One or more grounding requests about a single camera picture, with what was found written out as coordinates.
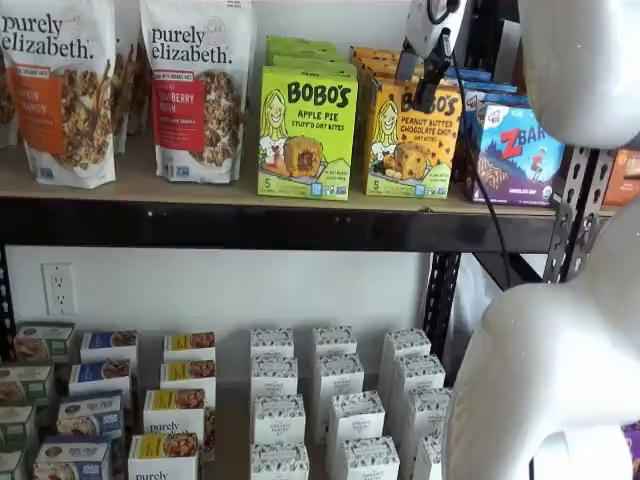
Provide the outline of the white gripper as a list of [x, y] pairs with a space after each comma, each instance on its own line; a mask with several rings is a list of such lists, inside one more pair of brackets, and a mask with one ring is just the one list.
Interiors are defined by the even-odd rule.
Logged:
[[410, 4], [397, 79], [411, 80], [415, 66], [423, 63], [423, 76], [413, 98], [416, 111], [430, 113], [435, 106], [436, 91], [452, 63], [466, 4], [466, 0], [416, 0]]

